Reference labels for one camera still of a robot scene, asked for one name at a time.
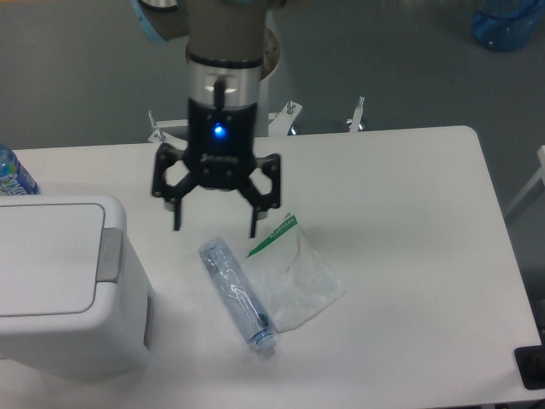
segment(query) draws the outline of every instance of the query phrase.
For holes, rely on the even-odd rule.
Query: metal bracket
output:
[[[348,132],[355,133],[363,132],[365,130],[365,122],[362,121],[362,117],[364,116],[364,103],[365,97],[360,96],[352,119],[347,119]]]
[[[537,154],[542,162],[542,167],[539,168],[506,206],[503,219],[507,226],[513,224],[545,192],[545,147],[542,147]]]

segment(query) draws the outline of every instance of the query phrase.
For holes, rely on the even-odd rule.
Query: plastic water bottle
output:
[[[487,49],[513,51],[525,46],[545,12],[545,0],[487,0],[471,30]]]
[[[0,143],[0,196],[39,194],[40,188],[15,153]]]
[[[246,343],[258,352],[273,348],[275,341],[268,313],[225,240],[211,239],[198,249],[198,254]]]

